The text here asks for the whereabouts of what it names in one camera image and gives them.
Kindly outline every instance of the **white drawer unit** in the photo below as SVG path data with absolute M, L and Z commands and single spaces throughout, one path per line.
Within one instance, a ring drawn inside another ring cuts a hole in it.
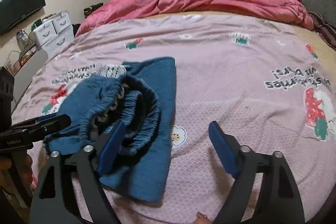
M 57 33 L 62 32 L 71 25 L 71 20 L 67 12 L 58 13 L 52 20 Z
M 48 18 L 41 26 L 33 30 L 38 46 L 45 50 L 50 58 L 62 44 L 72 42 L 74 29 L 67 11 L 61 11 Z
M 71 26 L 68 26 L 67 29 L 62 31 L 56 39 L 45 43 L 41 48 L 42 50 L 47 52 L 48 57 L 50 58 L 52 53 L 56 51 L 58 47 L 60 47 L 64 43 L 72 42 L 74 39 L 75 39 L 74 29 L 71 25 Z
M 40 47 L 58 36 L 51 20 L 34 29 L 33 34 L 35 35 L 36 42 Z

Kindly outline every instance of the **drawer handle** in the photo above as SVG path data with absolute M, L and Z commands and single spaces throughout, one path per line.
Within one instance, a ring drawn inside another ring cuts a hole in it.
M 47 33 L 45 33 L 43 36 L 47 37 L 50 34 L 50 31 L 48 31 Z
M 43 25 L 43 29 L 39 30 L 39 32 L 43 32 L 46 27 L 49 27 L 50 24 L 48 25 Z
M 56 44 L 60 46 L 60 45 L 62 45 L 64 43 L 64 41 L 65 41 L 65 37 L 63 38 L 63 40 L 58 41 Z

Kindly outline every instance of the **folded clothing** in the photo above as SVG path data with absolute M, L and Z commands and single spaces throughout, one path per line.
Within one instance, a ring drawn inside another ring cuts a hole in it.
M 127 134 L 111 172 L 100 182 L 121 194 L 158 202 L 170 163 L 175 60 L 165 57 L 123 65 L 127 73 L 117 79 L 92 75 L 81 82 L 58 112 L 71 117 L 71 126 L 47 136 L 44 144 L 47 153 L 73 154 L 122 120 Z
M 314 22 L 314 31 L 319 33 L 329 47 L 336 51 L 336 27 L 318 13 L 310 12 Z

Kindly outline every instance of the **blue fabric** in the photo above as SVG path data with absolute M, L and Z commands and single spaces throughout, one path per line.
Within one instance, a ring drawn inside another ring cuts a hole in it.
M 176 70 L 171 57 L 142 63 L 125 62 L 127 73 L 142 79 L 160 99 L 160 122 L 151 142 L 135 156 L 117 156 L 113 171 L 100 182 L 121 194 L 159 202 L 166 187 L 170 165 L 171 136 L 169 123 L 175 110 Z
M 159 119 L 159 98 L 155 92 L 142 80 L 130 74 L 120 76 L 118 79 L 105 78 L 92 75 L 81 82 L 76 89 L 64 100 L 58 114 L 67 114 L 71 118 L 71 126 L 60 132 L 48 135 L 44 139 L 47 153 L 59 151 L 62 155 L 73 154 L 86 145 L 93 145 L 89 139 L 90 124 L 99 113 L 103 113 L 112 106 L 121 85 L 126 83 L 130 87 L 123 100 L 123 105 L 115 111 L 116 119 L 120 119 L 128 127 L 139 117 L 136 114 L 137 105 L 146 106 L 146 117 L 136 132 L 129 132 L 134 137 L 123 145 L 119 151 L 123 155 L 135 155 L 144 145 L 149 143 L 155 133 Z M 113 128 L 110 124 L 102 134 L 109 133 Z
M 122 108 L 118 106 L 116 111 L 121 111 L 120 118 L 128 131 L 111 172 L 101 176 L 100 182 L 121 194 L 159 202 L 170 164 L 169 123 L 175 109 L 175 60 L 164 57 L 123 65 L 127 74 L 118 79 L 93 75 L 76 87 L 58 112 L 71 117 L 71 126 L 47 136 L 45 147 L 48 153 L 58 150 L 66 155 L 93 144 L 88 135 L 92 117 L 113 105 L 121 84 L 126 83 L 130 91 L 125 94 Z M 146 115 L 138 130 L 129 130 L 134 120 L 139 119 L 139 108 L 145 108 Z M 112 128 L 113 124 L 109 125 L 104 133 Z

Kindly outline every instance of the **television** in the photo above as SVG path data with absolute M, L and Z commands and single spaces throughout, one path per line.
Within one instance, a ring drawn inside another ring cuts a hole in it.
M 45 6 L 45 0 L 0 0 L 0 36 Z

